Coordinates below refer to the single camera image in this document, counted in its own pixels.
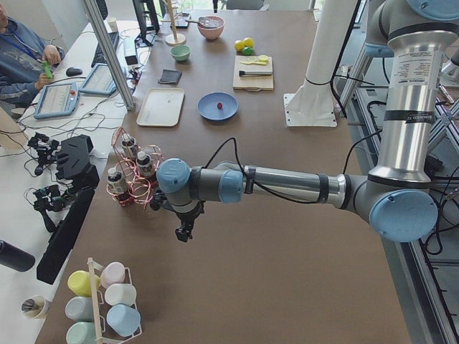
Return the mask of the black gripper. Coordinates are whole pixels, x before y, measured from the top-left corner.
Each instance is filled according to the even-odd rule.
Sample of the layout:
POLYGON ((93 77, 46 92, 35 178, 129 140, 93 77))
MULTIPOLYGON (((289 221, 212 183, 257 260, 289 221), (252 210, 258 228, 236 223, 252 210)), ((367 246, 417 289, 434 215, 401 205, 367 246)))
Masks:
POLYGON ((175 230, 176 238, 181 242, 193 239, 192 230, 195 219, 204 213, 204 202, 197 202, 188 212, 175 211, 181 221, 180 227, 175 230))

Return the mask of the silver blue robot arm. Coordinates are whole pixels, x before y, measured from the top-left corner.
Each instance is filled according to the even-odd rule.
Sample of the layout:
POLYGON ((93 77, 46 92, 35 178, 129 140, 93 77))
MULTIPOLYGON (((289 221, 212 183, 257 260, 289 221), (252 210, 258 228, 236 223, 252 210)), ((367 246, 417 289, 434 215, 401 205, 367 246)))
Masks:
POLYGON ((436 225, 424 171, 445 49, 458 38, 456 1, 373 1, 366 40, 394 55, 377 165, 366 176, 300 173, 240 162, 190 167, 178 158, 158 168, 152 209, 180 219, 176 236, 192 237, 206 201, 238 202, 266 193, 298 204, 331 204, 359 215, 394 242, 411 242, 436 225))

